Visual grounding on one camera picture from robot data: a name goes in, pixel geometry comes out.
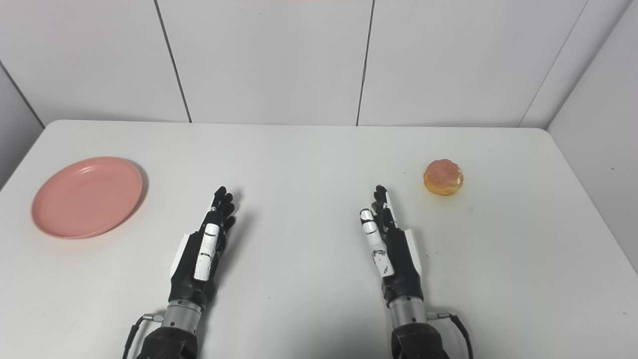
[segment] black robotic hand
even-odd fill
[[[170,279],[166,314],[161,327],[151,332],[142,344],[138,359],[195,359],[198,343],[195,333],[202,313],[216,290],[213,278],[219,259],[226,249],[228,231],[235,224],[233,195],[220,187],[197,232],[188,237],[179,263]],[[137,329],[133,326],[132,336]],[[129,335],[124,358],[133,341]]]
[[[444,359],[441,335],[427,323],[421,289],[420,261],[412,231],[403,231],[396,222],[390,196],[379,185],[372,212],[360,213],[361,224],[382,276],[383,297],[392,320],[394,359]]]
[[[199,230],[188,238],[179,264],[170,279],[169,302],[189,300],[204,309],[212,301],[216,290],[212,278],[226,249],[226,235],[235,224],[235,217],[232,215],[235,205],[232,200],[233,195],[226,192],[226,187],[220,187],[215,192],[210,210]],[[206,253],[202,242],[211,238],[214,240],[213,249]]]

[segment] white wall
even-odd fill
[[[372,0],[160,0],[193,122],[354,125]]]
[[[188,120],[151,0],[2,0],[0,59],[45,124]]]
[[[625,3],[377,0],[359,123],[544,127]]]
[[[45,124],[544,127],[627,1],[2,0],[0,58]]]
[[[549,127],[638,269],[638,2],[633,2]]]
[[[40,132],[42,126],[0,66],[0,188]]]

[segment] robot finger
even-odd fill
[[[226,207],[228,207],[228,205],[233,201],[233,195],[231,193],[227,193],[224,195],[224,197],[221,199],[221,203],[219,204],[218,209],[219,210],[224,210]]]
[[[195,280],[206,281],[211,275],[212,258],[215,255],[217,242],[221,228],[213,223],[208,223],[204,229],[202,244],[200,245],[199,254],[197,255],[197,263],[193,278]]]
[[[371,210],[364,209],[359,213],[361,225],[366,234],[367,244],[372,251],[372,260],[375,262],[376,268],[381,277],[388,277],[394,274],[394,267],[390,262],[388,251],[381,237],[381,232],[377,228],[374,221],[374,215]]]
[[[235,211],[235,204],[229,203],[228,206],[224,206],[223,209],[224,209],[224,218],[228,218]]]
[[[220,207],[222,199],[226,196],[226,187],[221,186],[215,192],[215,197],[212,200],[211,210],[216,210]]]
[[[230,230],[230,228],[235,224],[236,221],[237,221],[237,218],[235,218],[235,216],[230,216],[226,218],[226,222],[224,222],[224,232],[227,233]]]
[[[380,203],[385,202],[385,198],[383,198],[383,195],[381,193],[379,193],[378,191],[375,191],[374,196],[375,196],[375,201],[376,202],[380,202]]]

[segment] cable connector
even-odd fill
[[[447,319],[449,317],[450,317],[450,313],[435,313],[435,312],[426,313],[426,319],[429,321],[435,321],[437,319]]]
[[[146,313],[142,316],[142,319],[146,321],[154,321],[155,323],[161,323],[162,321],[164,321],[164,316],[161,314]]]

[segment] black cable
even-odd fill
[[[454,323],[454,325],[456,325],[457,328],[459,328],[459,332],[461,332],[461,334],[463,334],[463,337],[465,338],[465,344],[468,346],[468,358],[474,359],[474,352],[472,351],[472,343],[470,342],[470,333],[468,333],[468,330],[465,328],[465,325],[461,323],[461,320],[459,319],[458,316],[455,316],[454,314],[450,314],[450,320],[452,321],[452,323]]]
[[[140,325],[144,321],[144,316],[141,316],[140,319],[137,319],[137,322],[133,326],[131,326],[131,331],[128,332],[128,338],[126,339],[126,343],[124,344],[124,354],[122,355],[122,359],[126,359],[128,357],[128,351],[131,349],[133,345],[133,340],[135,339],[135,335],[137,335],[137,331],[140,329]]]

